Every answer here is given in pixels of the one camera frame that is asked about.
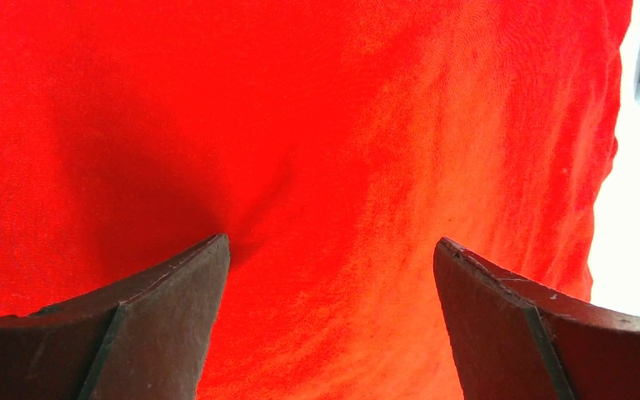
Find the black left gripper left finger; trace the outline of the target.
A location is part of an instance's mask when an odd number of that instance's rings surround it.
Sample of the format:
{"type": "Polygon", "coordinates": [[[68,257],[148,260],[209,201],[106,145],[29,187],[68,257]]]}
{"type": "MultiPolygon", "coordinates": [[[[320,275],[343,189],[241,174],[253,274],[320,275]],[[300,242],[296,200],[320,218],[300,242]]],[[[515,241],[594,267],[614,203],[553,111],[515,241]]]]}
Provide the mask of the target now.
{"type": "Polygon", "coordinates": [[[224,234],[92,292],[0,317],[0,399],[192,399],[230,265],[224,234]]]}

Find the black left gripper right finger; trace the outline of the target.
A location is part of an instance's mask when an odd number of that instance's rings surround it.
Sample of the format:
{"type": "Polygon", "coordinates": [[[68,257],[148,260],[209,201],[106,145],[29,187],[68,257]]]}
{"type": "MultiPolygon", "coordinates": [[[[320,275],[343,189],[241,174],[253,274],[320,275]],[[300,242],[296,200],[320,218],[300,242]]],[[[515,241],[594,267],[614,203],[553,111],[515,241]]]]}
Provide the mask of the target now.
{"type": "Polygon", "coordinates": [[[592,305],[449,238],[433,271],[467,399],[640,399],[640,317],[592,305]]]}

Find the red t-shirt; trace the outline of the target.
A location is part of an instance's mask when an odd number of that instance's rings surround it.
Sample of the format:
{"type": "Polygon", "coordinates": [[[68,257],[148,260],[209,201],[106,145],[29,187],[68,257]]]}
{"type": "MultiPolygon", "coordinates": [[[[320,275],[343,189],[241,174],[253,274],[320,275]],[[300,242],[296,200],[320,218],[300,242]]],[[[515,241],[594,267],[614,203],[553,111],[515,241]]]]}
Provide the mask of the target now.
{"type": "Polygon", "coordinates": [[[459,399],[450,237],[588,300],[629,1],[0,1],[0,316],[215,233],[201,399],[459,399]]]}

